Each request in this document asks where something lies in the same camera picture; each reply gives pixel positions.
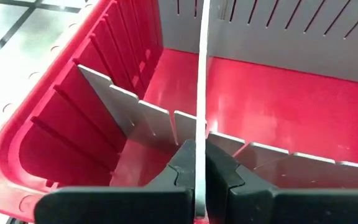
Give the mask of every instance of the bin floor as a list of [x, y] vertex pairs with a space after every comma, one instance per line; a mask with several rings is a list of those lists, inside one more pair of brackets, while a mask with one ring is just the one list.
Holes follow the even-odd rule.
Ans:
[[[197, 64], [165, 49], [144, 100], [195, 114]], [[214, 58], [206, 104], [209, 130], [358, 163], [358, 83]]]

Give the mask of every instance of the plastic bin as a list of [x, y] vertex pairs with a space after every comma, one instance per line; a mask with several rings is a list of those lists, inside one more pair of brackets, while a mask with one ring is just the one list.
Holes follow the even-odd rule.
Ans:
[[[0, 131], [1, 213], [33, 222], [35, 204], [59, 187], [143, 186], [163, 170], [180, 141], [145, 147], [129, 139], [78, 65], [167, 110], [178, 141], [183, 123], [174, 122], [174, 111], [196, 114], [199, 37], [193, 34], [200, 29], [202, 1], [170, 4], [175, 11], [157, 0], [100, 0], [95, 5]], [[259, 15], [256, 5], [250, 14]], [[190, 23], [161, 23], [167, 14]], [[227, 15], [222, 18], [228, 23], [235, 19]], [[358, 187], [342, 179], [336, 185], [319, 181], [326, 178], [320, 177], [323, 168], [345, 166], [335, 173], [340, 177], [349, 167], [358, 169], [358, 83], [215, 57], [207, 78], [206, 111], [208, 137], [273, 184]], [[236, 144], [224, 144], [225, 139]], [[243, 139], [252, 143], [245, 146]], [[271, 152], [278, 157], [269, 157]], [[348, 173], [358, 182], [358, 171]]]

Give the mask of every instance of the gray floor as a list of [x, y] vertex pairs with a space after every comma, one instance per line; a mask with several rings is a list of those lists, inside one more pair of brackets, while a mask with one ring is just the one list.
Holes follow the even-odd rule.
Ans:
[[[23, 80], [45, 66], [53, 43], [85, 4], [84, 0], [0, 0], [0, 122], [4, 114], [6, 119], [10, 116], [8, 105], [20, 103], [12, 99], [25, 92]], [[6, 220], [0, 214], [0, 223]]]

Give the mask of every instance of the red plastic bin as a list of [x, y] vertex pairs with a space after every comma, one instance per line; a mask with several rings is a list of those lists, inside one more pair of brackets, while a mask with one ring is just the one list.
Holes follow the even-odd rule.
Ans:
[[[172, 157], [128, 140], [79, 64], [170, 114], [196, 114], [198, 55], [163, 48], [158, 1], [100, 0], [0, 131], [1, 213], [33, 222], [59, 187], [143, 186]], [[214, 58], [206, 96], [207, 131], [358, 163], [356, 82]]]

